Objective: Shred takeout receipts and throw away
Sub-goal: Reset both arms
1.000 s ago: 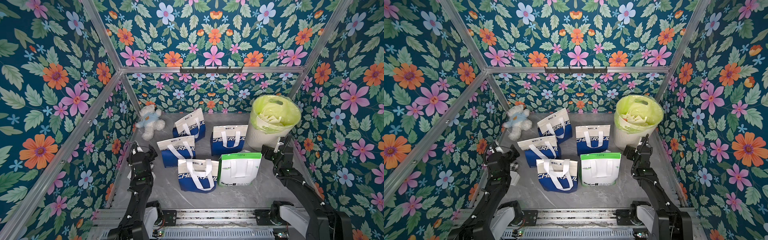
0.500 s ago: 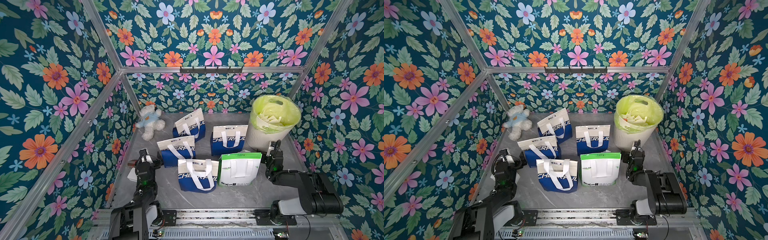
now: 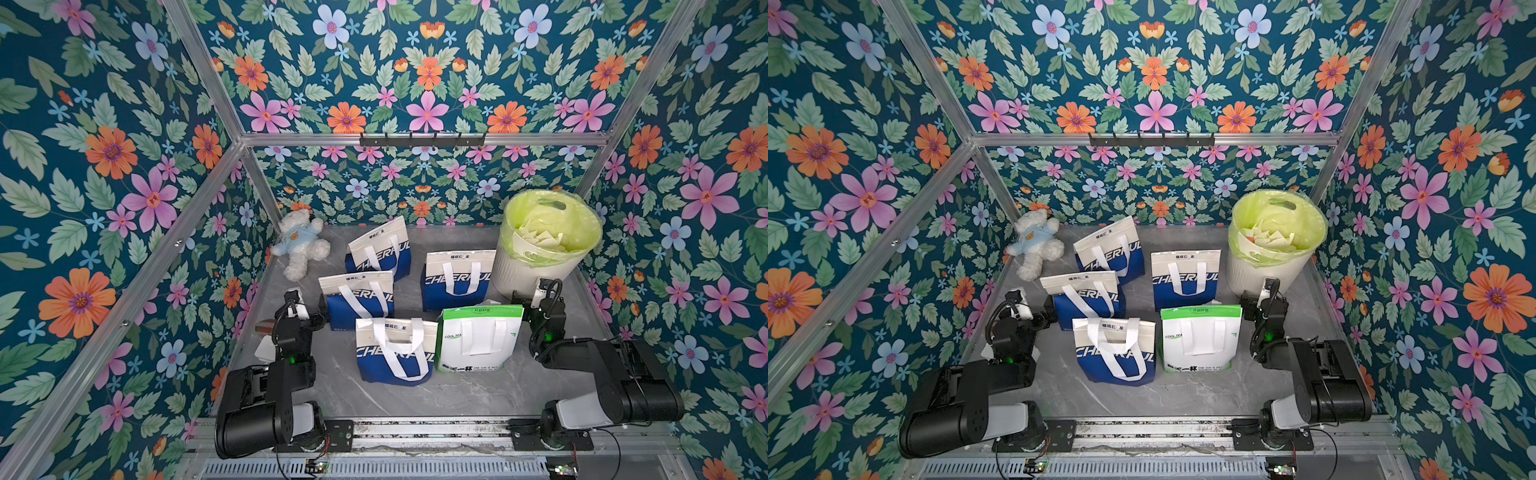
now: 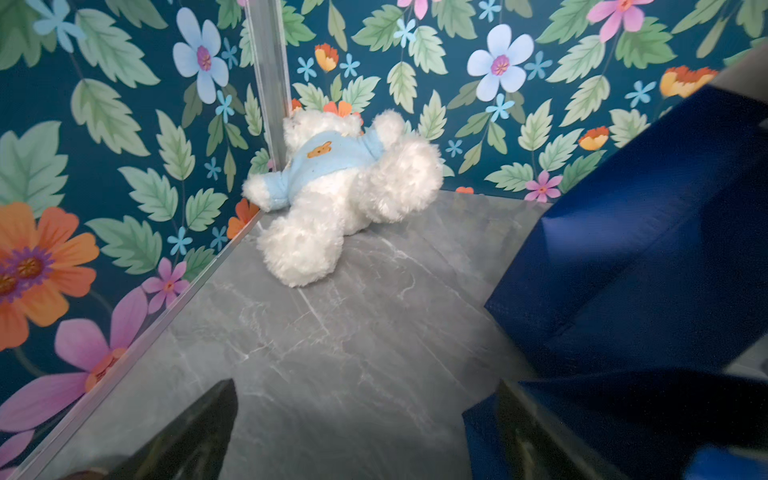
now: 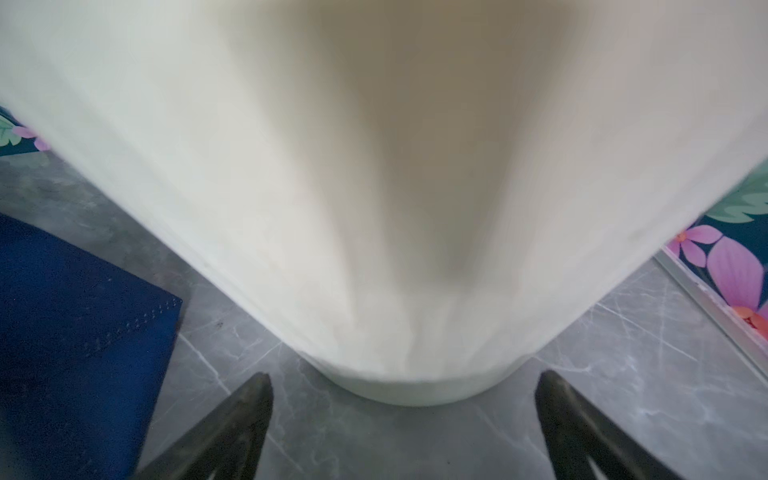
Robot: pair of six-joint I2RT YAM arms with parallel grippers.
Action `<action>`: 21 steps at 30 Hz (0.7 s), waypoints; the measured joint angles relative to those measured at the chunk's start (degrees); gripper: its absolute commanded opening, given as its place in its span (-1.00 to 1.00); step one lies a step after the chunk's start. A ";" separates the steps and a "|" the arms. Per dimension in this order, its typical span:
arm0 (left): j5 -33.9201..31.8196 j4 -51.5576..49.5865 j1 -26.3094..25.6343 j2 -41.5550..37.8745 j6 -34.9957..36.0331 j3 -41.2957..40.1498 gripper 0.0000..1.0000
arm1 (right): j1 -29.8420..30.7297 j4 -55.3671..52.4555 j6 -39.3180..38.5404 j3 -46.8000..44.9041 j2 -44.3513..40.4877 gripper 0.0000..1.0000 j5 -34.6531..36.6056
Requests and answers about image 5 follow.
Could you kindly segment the white trash bin green liner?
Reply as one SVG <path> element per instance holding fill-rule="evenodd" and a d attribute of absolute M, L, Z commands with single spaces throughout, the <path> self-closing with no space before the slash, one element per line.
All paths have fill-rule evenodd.
<path fill-rule="evenodd" d="M 5 1 L 1 103 L 334 383 L 480 393 L 767 155 L 763 1 Z"/>

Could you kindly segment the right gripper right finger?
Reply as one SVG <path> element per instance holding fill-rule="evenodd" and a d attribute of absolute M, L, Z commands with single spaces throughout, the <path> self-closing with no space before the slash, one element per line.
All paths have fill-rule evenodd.
<path fill-rule="evenodd" d="M 678 479 L 553 370 L 544 371 L 535 406 L 558 479 Z"/>

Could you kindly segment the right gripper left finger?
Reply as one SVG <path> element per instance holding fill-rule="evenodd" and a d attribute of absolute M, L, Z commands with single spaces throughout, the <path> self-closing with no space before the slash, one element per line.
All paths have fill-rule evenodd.
<path fill-rule="evenodd" d="M 273 413 L 270 376 L 256 373 L 135 479 L 253 479 Z"/>

